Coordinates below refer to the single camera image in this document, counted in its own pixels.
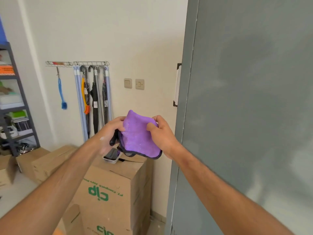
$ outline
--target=switch plate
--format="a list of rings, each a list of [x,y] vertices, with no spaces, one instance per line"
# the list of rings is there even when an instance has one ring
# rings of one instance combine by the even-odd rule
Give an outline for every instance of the switch plate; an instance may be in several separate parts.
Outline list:
[[[124,78],[124,87],[133,88],[133,80],[131,78]]]
[[[139,89],[139,90],[145,89],[145,80],[144,79],[136,79],[136,89]]]

